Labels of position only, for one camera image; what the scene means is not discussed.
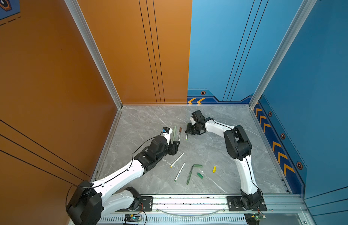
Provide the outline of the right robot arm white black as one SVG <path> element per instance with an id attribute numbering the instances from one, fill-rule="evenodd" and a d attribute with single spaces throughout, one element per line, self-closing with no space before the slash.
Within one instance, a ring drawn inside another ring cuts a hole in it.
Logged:
<path id="1" fill-rule="evenodd" d="M 214 133 L 224 139 L 226 151 L 237 165 L 241 183 L 241 207 L 246 211 L 260 210 L 260 206 L 264 203 L 264 195 L 255 180 L 251 164 L 252 144 L 243 126 L 230 126 L 213 118 L 206 118 L 200 110 L 193 112 L 186 133 L 202 135 L 206 132 Z"/>

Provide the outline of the dark green capped pen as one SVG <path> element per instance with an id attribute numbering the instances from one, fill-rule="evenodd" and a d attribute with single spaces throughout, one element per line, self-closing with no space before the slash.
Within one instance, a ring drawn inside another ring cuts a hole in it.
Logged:
<path id="1" fill-rule="evenodd" d="M 190 179 L 191 179 L 192 172 L 193 172 L 194 168 L 203 168 L 203 165 L 200 165 L 200 164 L 193 164 L 192 165 L 190 172 L 189 172 L 189 175 L 188 175 L 188 178 L 187 178 L 187 182 L 186 182 L 187 185 L 189 185 L 189 183 L 190 183 Z"/>

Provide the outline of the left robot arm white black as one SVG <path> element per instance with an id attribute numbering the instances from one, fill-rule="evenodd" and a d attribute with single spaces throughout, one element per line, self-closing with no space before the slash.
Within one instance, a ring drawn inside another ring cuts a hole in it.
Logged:
<path id="1" fill-rule="evenodd" d="M 133 187 L 125 187 L 132 180 L 141 177 L 166 156 L 178 152 L 180 141 L 171 141 L 168 136 L 156 136 L 151 144 L 139 147 L 131 155 L 126 166 L 111 175 L 95 181 L 83 181 L 76 186 L 66 212 L 76 225 L 95 225 L 100 218 L 110 212 L 122 209 L 135 210 L 141 195 Z"/>

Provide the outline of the white pen yellow end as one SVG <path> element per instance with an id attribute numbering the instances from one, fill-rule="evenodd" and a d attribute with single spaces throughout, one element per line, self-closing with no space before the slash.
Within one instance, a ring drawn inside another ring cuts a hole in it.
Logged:
<path id="1" fill-rule="evenodd" d="M 170 168 L 172 168 L 182 157 L 183 157 L 184 153 L 182 153 L 170 166 Z"/>

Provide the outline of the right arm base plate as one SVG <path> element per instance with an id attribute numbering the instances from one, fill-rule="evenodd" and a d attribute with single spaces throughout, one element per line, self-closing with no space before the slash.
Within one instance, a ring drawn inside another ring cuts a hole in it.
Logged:
<path id="1" fill-rule="evenodd" d="M 226 197 L 230 212 L 266 212 L 267 207 L 262 197 L 228 196 Z"/>

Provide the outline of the white pen dark green end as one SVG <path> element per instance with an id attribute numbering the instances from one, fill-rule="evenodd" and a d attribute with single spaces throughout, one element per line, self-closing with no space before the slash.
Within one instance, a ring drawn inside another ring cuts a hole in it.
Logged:
<path id="1" fill-rule="evenodd" d="M 175 126 L 174 126 L 174 130 L 173 130 L 173 138 L 172 138 L 173 142 L 175 141 L 176 128 L 177 128 L 177 126 L 175 125 Z"/>

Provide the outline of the white pen brown end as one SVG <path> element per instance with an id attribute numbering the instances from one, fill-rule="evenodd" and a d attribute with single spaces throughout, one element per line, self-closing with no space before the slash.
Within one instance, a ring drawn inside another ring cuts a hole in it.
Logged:
<path id="1" fill-rule="evenodd" d="M 179 133 L 178 133 L 178 141 L 181 140 L 181 131 L 182 131 L 182 127 L 179 128 Z"/>

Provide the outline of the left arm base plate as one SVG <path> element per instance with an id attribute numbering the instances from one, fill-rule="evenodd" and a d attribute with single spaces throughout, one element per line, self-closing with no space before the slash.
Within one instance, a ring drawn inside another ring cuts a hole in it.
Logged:
<path id="1" fill-rule="evenodd" d="M 145 212 L 151 212 L 153 205 L 152 196 L 141 196 L 140 198 L 135 198 L 134 202 L 127 209 L 121 209 L 119 212 L 139 212 L 141 210 Z"/>

